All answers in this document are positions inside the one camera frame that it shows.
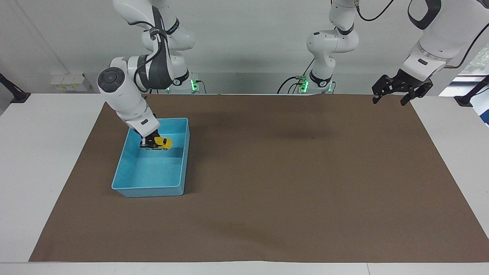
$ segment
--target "green light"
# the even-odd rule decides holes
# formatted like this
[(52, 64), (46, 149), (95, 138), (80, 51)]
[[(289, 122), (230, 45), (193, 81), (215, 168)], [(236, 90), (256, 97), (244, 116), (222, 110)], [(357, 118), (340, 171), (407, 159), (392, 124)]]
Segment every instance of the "green light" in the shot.
[(305, 78), (302, 79), (302, 86), (301, 86), (301, 89), (300, 89), (300, 92), (301, 93), (307, 93), (307, 86), (309, 85), (309, 81)]
[(192, 90), (195, 92), (199, 89), (199, 85), (195, 83), (195, 80), (190, 79), (190, 82), (192, 83)]

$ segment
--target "white robotic arm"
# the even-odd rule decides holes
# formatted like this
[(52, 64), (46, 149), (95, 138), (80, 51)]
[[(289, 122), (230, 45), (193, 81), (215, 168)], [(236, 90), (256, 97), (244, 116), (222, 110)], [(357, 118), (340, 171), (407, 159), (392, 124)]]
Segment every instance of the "white robotic arm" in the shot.
[(393, 92), (408, 93), (402, 105), (425, 96), (433, 86), (431, 76), (488, 24), (489, 0), (411, 0), (408, 15), (423, 36), (394, 78), (383, 75), (372, 86), (374, 103)]
[[(190, 72), (176, 51), (192, 48), (194, 37), (190, 31), (180, 27), (178, 19), (168, 8), (167, 0), (113, 0), (113, 4), (129, 25), (145, 29), (143, 43), (152, 53), (114, 58), (111, 66), (100, 73), (98, 88), (117, 115), (141, 135), (141, 147), (160, 149), (162, 144), (158, 144), (160, 139), (157, 138), (160, 123), (140, 91), (164, 90), (174, 85), (175, 80), (179, 84), (185, 82)], [(175, 72), (183, 73), (175, 77)]]
[(345, 53), (356, 49), (358, 34), (354, 30), (356, 6), (354, 0), (333, 0), (330, 9), (330, 21), (333, 30), (312, 33), (307, 41), (308, 50), (314, 55), (314, 63), (307, 80), (309, 89), (323, 92), (333, 77), (336, 61), (332, 53)]

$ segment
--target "blue object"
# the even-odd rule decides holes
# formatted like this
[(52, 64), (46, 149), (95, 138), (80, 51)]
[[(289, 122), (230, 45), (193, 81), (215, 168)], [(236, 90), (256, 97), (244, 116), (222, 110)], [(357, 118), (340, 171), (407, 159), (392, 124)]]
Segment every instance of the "blue object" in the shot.
[(142, 149), (141, 136), (132, 129), (127, 134), (112, 189), (128, 198), (183, 194), (190, 140), (188, 119), (158, 121), (160, 135), (173, 141), (173, 147), (167, 151)]
[(482, 115), (481, 115), (481, 118), (482, 120), (489, 124), (489, 110), (485, 111)]

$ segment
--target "white table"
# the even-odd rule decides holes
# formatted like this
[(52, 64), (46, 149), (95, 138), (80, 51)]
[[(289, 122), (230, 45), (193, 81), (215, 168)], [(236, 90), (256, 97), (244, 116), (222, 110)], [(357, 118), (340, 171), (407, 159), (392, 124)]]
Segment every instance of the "white table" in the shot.
[[(0, 274), (489, 274), (489, 263), (27, 263), (102, 105), (98, 94), (33, 94), (0, 116)], [(413, 105), (489, 235), (489, 128), (452, 98)]]

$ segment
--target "brown mat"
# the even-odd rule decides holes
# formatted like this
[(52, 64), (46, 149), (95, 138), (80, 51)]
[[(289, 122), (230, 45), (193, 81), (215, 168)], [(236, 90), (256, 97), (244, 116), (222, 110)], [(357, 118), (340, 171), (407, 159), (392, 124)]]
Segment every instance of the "brown mat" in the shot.
[(30, 261), (489, 262), (399, 100), (150, 96), (158, 116), (190, 120), (185, 194), (136, 199), (111, 190), (127, 127), (105, 106)]

